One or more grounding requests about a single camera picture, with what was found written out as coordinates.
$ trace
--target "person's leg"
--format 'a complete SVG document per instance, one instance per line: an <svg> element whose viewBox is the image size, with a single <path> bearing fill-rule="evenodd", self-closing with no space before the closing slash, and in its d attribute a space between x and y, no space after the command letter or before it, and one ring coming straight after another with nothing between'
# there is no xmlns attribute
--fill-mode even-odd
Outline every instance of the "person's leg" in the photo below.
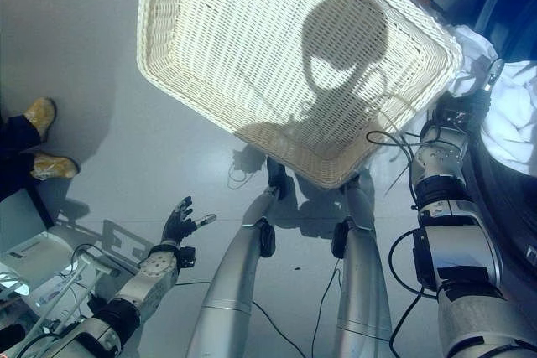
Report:
<svg viewBox="0 0 537 358"><path fill-rule="evenodd" d="M0 158L10 158L21 151L37 146L41 136L24 115L10 117L0 128Z"/></svg>
<svg viewBox="0 0 537 358"><path fill-rule="evenodd" d="M0 201L17 193L20 189L32 183L38 183L30 175L34 169L33 154L19 154L0 163Z"/></svg>
<svg viewBox="0 0 537 358"><path fill-rule="evenodd" d="M78 174L75 162L41 152L21 153L0 162L0 201L30 184L49 178L71 179Z"/></svg>
<svg viewBox="0 0 537 358"><path fill-rule="evenodd" d="M42 143L55 116L54 102L38 98L23 115L9 118L0 128L0 158L10 158Z"/></svg>

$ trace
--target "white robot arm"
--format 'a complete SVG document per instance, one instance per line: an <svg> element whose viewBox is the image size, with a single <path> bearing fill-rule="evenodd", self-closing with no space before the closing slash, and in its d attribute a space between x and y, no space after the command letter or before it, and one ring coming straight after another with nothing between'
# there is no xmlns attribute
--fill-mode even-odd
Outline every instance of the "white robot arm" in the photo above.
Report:
<svg viewBox="0 0 537 358"><path fill-rule="evenodd" d="M179 270L194 266L194 248L179 248L180 243L216 216L192 221L187 218L192 212L191 204L187 197L175 207L164 227L162 241L140 264L138 273L104 308L56 342L44 355L46 358L112 358L122 351L134 330L151 317L174 287Z"/></svg>

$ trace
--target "boot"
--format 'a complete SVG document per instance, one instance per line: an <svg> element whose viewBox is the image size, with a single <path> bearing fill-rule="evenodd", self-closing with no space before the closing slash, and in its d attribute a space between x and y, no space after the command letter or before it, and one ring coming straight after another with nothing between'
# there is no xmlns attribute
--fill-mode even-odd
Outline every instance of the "boot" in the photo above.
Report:
<svg viewBox="0 0 537 358"><path fill-rule="evenodd" d="M34 157L34 170L30 174L39 180L49 178L73 178L80 170L75 162L67 157L55 157L37 152Z"/></svg>
<svg viewBox="0 0 537 358"><path fill-rule="evenodd" d="M41 142L44 142L49 131L50 124L56 118L56 107L49 98L38 98L26 110L24 117L38 131Z"/></svg>

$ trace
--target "black clamp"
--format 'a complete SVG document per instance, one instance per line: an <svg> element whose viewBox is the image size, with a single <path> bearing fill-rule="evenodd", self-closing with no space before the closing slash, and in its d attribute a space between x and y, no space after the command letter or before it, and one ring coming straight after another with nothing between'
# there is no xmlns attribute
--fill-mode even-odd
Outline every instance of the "black clamp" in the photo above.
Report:
<svg viewBox="0 0 537 358"><path fill-rule="evenodd" d="M271 257L276 251L276 232L266 218L258 221L262 223L259 228L259 246L261 257Z"/></svg>
<svg viewBox="0 0 537 358"><path fill-rule="evenodd" d="M192 246L184 246L178 249L176 246L161 243L153 246L148 256L151 256L151 253L155 252L172 252L177 261L177 271L181 268L194 267L196 263L196 249Z"/></svg>
<svg viewBox="0 0 537 358"><path fill-rule="evenodd" d="M345 245L347 244L348 233L349 225L347 220L336 224L336 228L334 228L334 236L332 237L331 250L332 255L337 259L342 259L345 256Z"/></svg>

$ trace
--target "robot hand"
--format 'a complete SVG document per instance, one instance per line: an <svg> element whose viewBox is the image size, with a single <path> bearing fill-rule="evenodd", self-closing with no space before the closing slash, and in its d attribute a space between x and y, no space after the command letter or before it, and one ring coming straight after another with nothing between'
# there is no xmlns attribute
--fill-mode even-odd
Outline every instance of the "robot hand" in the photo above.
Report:
<svg viewBox="0 0 537 358"><path fill-rule="evenodd" d="M191 205L192 198L188 196L173 209L166 221L164 230L162 231L161 243L174 243L179 245L181 241L192 232L216 219L216 215L209 214L199 220L193 221L188 218L193 211L193 209L189 208Z"/></svg>

